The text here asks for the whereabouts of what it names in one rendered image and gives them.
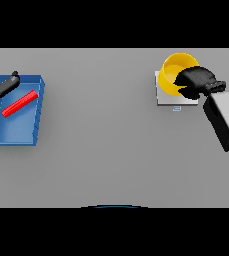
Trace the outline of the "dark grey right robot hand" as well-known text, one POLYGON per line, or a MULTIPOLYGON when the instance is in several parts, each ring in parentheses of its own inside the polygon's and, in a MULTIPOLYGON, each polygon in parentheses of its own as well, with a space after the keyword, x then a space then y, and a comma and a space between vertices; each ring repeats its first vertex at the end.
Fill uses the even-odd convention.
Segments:
POLYGON ((180 94, 191 100, 199 99, 201 94, 209 96, 226 89, 225 81, 218 81, 213 72, 201 66, 189 67, 180 71, 174 84, 178 87, 180 94))

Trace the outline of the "yellow bowl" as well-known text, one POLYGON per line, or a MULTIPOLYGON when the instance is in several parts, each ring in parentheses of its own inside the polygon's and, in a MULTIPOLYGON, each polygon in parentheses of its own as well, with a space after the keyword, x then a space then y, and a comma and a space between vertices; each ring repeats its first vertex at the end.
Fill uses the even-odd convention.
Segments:
POLYGON ((198 61, 185 52, 173 53, 164 61, 159 74, 158 84, 160 88, 170 96, 180 96, 178 92, 181 86, 174 84, 179 72, 186 68, 198 66, 198 61))

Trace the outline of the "red beaker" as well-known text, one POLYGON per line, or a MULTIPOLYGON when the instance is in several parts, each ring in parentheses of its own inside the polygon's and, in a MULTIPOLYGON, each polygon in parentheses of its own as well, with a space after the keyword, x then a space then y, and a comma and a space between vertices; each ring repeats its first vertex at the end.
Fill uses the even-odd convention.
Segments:
POLYGON ((21 108, 25 107, 26 105, 30 104, 32 101, 38 98, 38 94, 35 90, 31 90, 15 102, 13 102, 11 105, 7 106, 5 109, 2 110, 2 116, 4 118, 7 118, 11 116, 12 114, 19 111, 21 108))

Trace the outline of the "pale square measuring scale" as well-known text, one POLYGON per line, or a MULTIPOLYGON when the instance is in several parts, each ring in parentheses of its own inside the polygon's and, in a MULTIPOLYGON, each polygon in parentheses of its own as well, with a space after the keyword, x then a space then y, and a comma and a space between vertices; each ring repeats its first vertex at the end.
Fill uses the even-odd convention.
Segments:
POLYGON ((155 72, 156 105, 171 106, 174 111, 180 111, 183 106, 197 106, 197 100, 187 99, 184 96, 172 96, 164 92, 158 83, 159 72, 155 72))

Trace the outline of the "blue tray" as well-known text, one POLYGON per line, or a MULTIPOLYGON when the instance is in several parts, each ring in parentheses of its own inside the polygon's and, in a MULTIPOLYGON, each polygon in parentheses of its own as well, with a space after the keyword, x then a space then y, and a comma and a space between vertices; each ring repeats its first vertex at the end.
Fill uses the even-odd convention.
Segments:
POLYGON ((20 85, 0 98, 0 146, 35 146, 40 128, 40 116, 45 83, 41 75, 21 75, 20 85), (2 111, 34 90, 38 97, 9 117, 2 111))

